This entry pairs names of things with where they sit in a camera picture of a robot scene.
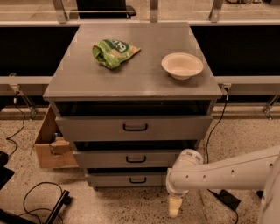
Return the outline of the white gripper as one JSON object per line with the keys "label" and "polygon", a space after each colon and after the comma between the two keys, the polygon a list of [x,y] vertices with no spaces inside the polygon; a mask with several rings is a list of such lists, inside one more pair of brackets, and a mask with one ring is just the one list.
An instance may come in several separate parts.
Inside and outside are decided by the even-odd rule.
{"label": "white gripper", "polygon": [[170,197],[168,198],[169,215],[172,218],[178,216],[182,205],[182,198],[193,187],[195,178],[190,170],[195,165],[202,165],[204,159],[196,150],[182,150],[173,164],[172,168],[167,169],[166,189]]}

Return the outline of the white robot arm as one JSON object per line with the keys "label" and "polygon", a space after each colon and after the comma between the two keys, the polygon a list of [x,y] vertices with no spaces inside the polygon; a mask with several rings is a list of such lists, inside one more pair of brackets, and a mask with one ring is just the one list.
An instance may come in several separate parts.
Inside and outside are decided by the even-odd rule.
{"label": "white robot arm", "polygon": [[280,224],[280,146],[205,164],[196,150],[182,150],[167,170],[169,215],[178,215],[192,189],[262,190],[257,224]]}

